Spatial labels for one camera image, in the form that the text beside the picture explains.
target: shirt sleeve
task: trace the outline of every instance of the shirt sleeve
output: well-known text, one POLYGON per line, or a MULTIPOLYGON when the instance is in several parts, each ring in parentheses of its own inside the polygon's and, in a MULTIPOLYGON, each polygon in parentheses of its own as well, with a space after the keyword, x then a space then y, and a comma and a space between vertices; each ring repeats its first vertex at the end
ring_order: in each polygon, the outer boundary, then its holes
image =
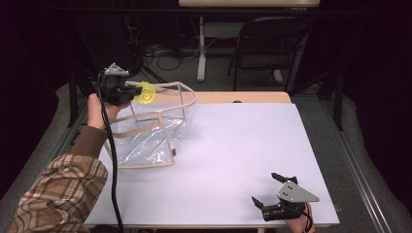
POLYGON ((83 222, 107 180, 97 159, 106 139, 104 131, 86 126, 70 153, 53 160, 22 196, 9 232, 88 232, 83 222))

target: wooden table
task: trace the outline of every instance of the wooden table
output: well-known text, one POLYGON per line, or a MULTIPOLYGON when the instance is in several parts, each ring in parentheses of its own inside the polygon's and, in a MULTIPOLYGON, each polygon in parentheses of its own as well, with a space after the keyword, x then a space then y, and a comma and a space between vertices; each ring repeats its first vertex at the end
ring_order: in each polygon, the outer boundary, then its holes
MULTIPOLYGON (((179 0, 179 6, 191 8, 317 8, 319 6, 319 2, 320 0, 179 0)), ((199 82, 205 81, 205 37, 236 37, 239 34, 239 30, 242 25, 243 23, 239 22, 211 23, 211 25, 207 25, 204 18, 200 17, 200 55, 197 70, 197 80, 199 82)))
MULTIPOLYGON (((123 224, 138 228, 274 228, 264 221, 252 196, 264 205, 279 202, 283 186, 275 172, 297 176, 313 192, 316 226, 339 220, 299 113, 284 92, 197 92, 198 102, 179 140, 175 164, 120 169, 118 203, 123 224)), ((109 155, 100 159, 112 173, 109 155)), ((111 201, 111 175, 86 220, 117 224, 111 201)))

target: clear plastic bag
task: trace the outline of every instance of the clear plastic bag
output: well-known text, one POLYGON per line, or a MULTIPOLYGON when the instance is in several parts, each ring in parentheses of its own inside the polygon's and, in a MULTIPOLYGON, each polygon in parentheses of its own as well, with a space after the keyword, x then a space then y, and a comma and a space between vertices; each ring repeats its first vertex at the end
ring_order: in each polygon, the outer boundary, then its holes
MULTIPOLYGON (((126 82, 126 85, 138 85, 126 82)), ((153 84, 150 104, 132 101, 111 125, 119 168, 147 168, 174 164, 179 138, 196 102, 195 92, 182 83, 153 84)), ((105 148, 111 155, 110 146, 105 148)))

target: yellow gear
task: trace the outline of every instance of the yellow gear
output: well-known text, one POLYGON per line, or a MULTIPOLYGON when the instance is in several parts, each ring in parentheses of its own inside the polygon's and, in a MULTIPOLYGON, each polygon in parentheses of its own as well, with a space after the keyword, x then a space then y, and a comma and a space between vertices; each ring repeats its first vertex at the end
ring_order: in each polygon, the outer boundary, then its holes
POLYGON ((155 88, 148 82, 141 82, 137 85, 142 87, 142 93, 136 95, 134 99, 141 104, 149 104, 155 99, 155 88))

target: black chair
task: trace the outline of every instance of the black chair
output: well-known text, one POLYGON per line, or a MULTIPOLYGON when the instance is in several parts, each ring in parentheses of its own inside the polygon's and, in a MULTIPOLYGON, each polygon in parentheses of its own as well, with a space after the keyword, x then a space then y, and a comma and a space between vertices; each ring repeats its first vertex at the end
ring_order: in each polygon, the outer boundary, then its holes
POLYGON ((258 17, 247 22, 240 29, 227 71, 230 75, 234 66, 233 90, 237 86, 238 69, 289 70, 286 91, 299 43, 309 33, 311 24, 302 17, 258 17))

